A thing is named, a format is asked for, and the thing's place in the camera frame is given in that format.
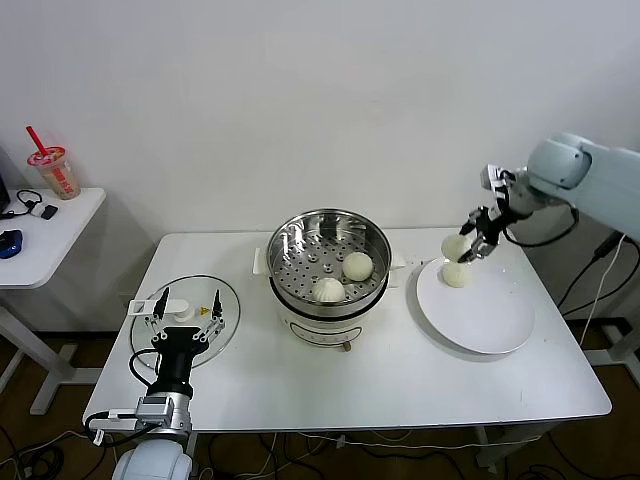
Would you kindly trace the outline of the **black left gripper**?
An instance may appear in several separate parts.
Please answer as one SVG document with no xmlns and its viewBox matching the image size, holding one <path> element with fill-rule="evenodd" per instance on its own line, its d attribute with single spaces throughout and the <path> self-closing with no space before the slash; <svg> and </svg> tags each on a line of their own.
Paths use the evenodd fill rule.
<svg viewBox="0 0 640 480">
<path fill-rule="evenodd" d="M 165 287 L 153 298 L 145 301 L 142 308 L 142 332 L 148 339 L 156 336 L 161 330 L 170 288 Z M 159 370 L 156 380 L 147 388 L 147 395 L 159 393 L 176 393 L 187 397 L 193 396 L 190 375 L 193 360 L 197 355 L 206 352 L 208 341 L 215 339 L 225 328 L 220 291 L 214 296 L 211 319 L 201 329 L 187 326 L 165 327 L 158 339 L 151 344 L 160 355 Z"/>
</svg>

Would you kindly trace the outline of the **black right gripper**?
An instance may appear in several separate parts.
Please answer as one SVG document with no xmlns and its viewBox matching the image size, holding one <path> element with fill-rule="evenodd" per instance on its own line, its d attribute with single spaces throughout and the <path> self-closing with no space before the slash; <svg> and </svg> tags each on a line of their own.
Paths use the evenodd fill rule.
<svg viewBox="0 0 640 480">
<path fill-rule="evenodd" d="M 459 230 L 460 235 L 468 235 L 476 230 L 476 237 L 471 240 L 465 238 L 460 246 L 460 255 L 456 259 L 457 263 L 471 263 L 487 256 L 486 250 L 489 245 L 497 246 L 502 230 L 506 226 L 506 215 L 496 206 L 478 207 L 471 211 L 467 221 Z"/>
</svg>

